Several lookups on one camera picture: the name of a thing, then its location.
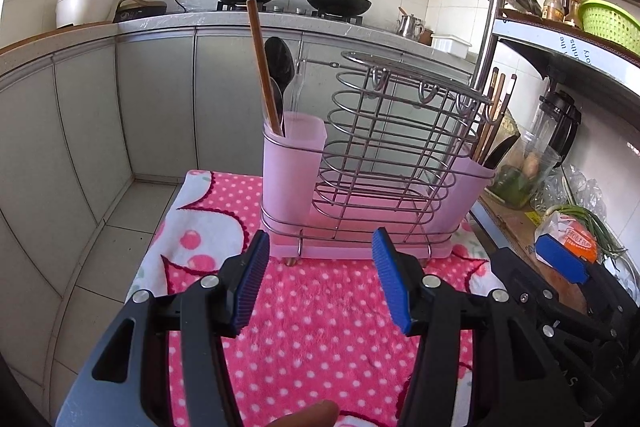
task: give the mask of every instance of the pink plastic cup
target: pink plastic cup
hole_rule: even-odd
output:
[[[433,219],[424,226],[427,234],[437,236],[455,232],[495,175],[495,171],[467,156],[456,158],[451,170],[453,172],[447,173],[443,186],[436,192],[436,201],[432,203]]]
[[[286,137],[265,126],[262,206],[268,228],[298,235],[311,210],[326,129],[320,118],[299,112],[285,112],[284,121]]]

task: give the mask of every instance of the tiled floor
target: tiled floor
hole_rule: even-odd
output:
[[[134,182],[100,232],[71,294],[51,371],[52,423],[94,344],[118,313],[180,187]]]

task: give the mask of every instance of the kitchen countertop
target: kitchen countertop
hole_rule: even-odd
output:
[[[384,30],[309,16],[272,12],[261,13],[260,22],[264,28],[315,33],[332,36],[334,38],[347,38],[367,44],[400,50],[415,57],[434,60],[435,62],[463,71],[463,73],[469,75],[474,71],[474,64],[472,62]],[[53,52],[84,42],[96,41],[116,35],[154,30],[214,28],[220,26],[248,28],[249,21],[245,12],[187,12],[149,17],[117,24],[99,23],[97,25],[83,25],[78,28],[61,28],[60,30],[16,42],[0,50],[0,76],[39,57],[44,57]]]

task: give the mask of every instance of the chopsticks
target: chopsticks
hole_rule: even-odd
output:
[[[494,90],[495,90],[495,81],[498,78],[498,68],[494,68],[492,73],[491,73],[491,83],[489,84],[489,89],[487,89],[487,93],[486,96],[488,99],[492,100],[492,97],[494,95]],[[487,127],[487,123],[481,123],[478,126],[478,141],[475,143],[475,145],[472,147],[471,149],[471,159],[472,160],[478,160],[478,156],[480,154],[480,152],[482,151],[482,136],[484,134],[484,128]]]
[[[276,102],[273,98],[273,88],[269,76],[269,66],[267,64],[267,54],[264,52],[262,40],[262,28],[260,27],[260,16],[258,15],[258,4],[255,0],[246,2],[246,10],[249,14],[249,25],[251,26],[251,36],[254,38],[255,60],[258,64],[258,74],[260,74],[260,87],[262,89],[262,99],[267,110],[267,118],[271,132],[277,136],[282,135],[282,129],[278,123],[278,113]]]
[[[500,112],[498,113],[498,118],[496,118],[495,122],[492,123],[491,134],[489,135],[489,138],[487,139],[486,144],[484,145],[484,150],[482,150],[481,155],[478,159],[478,163],[480,165],[484,163],[484,160],[489,154],[489,149],[491,149],[491,145],[494,143],[495,136],[498,134],[498,129],[500,129],[500,124],[502,123],[502,119],[504,118],[504,115],[507,112],[507,106],[509,105],[509,101],[511,100],[511,93],[513,93],[513,87],[515,86],[517,79],[518,77],[515,73],[511,75],[509,84],[507,84],[507,90],[504,94],[504,100],[502,100],[502,104],[500,105]]]
[[[500,80],[498,81],[498,86],[495,87],[495,75],[498,73],[498,68],[494,68],[494,79],[492,80],[492,85],[489,87],[489,92],[487,93],[488,98],[492,98],[491,107],[489,108],[489,122],[482,126],[482,133],[480,133],[480,139],[478,140],[478,148],[476,149],[476,161],[480,157],[482,153],[482,148],[486,144],[486,139],[489,136],[489,132],[491,131],[491,126],[494,123],[495,113],[498,111],[498,104],[500,103],[500,95],[502,94],[502,88],[504,87],[504,79],[505,74],[500,75]]]

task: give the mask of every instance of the glass bottle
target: glass bottle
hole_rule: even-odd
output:
[[[542,6],[542,18],[550,21],[564,21],[562,0],[545,0]]]

